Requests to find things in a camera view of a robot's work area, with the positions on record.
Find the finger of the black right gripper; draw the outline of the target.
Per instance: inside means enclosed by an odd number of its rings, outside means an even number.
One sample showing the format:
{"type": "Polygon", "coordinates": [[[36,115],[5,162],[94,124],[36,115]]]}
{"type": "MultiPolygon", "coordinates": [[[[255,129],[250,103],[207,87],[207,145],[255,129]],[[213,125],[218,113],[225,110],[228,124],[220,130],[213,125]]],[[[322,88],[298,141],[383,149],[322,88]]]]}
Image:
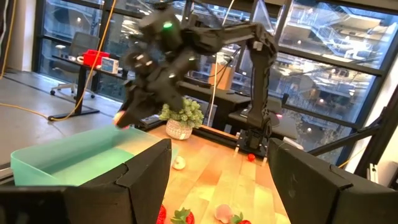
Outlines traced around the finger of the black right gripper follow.
{"type": "Polygon", "coordinates": [[[141,126],[142,120],[153,114],[155,114],[155,99],[150,93],[135,88],[128,91],[126,101],[115,116],[115,125],[119,128],[130,125],[141,126]]]}

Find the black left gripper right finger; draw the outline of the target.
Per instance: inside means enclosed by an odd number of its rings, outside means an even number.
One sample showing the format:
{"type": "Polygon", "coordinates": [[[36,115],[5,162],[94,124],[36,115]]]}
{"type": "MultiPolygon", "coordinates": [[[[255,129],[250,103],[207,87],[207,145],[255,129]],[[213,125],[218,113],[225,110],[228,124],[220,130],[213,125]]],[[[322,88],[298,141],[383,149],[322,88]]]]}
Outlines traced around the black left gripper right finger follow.
{"type": "Polygon", "coordinates": [[[397,224],[397,191],[276,138],[267,158],[291,223],[397,224]]]}

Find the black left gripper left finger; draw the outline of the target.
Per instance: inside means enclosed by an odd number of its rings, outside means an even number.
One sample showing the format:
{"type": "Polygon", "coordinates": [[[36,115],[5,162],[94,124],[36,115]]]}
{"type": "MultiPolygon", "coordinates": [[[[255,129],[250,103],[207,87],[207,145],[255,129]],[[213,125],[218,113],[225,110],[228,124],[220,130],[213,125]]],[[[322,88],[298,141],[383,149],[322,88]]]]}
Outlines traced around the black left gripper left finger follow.
{"type": "Polygon", "coordinates": [[[171,160],[163,139],[81,187],[1,187],[1,223],[155,224],[171,160]]]}

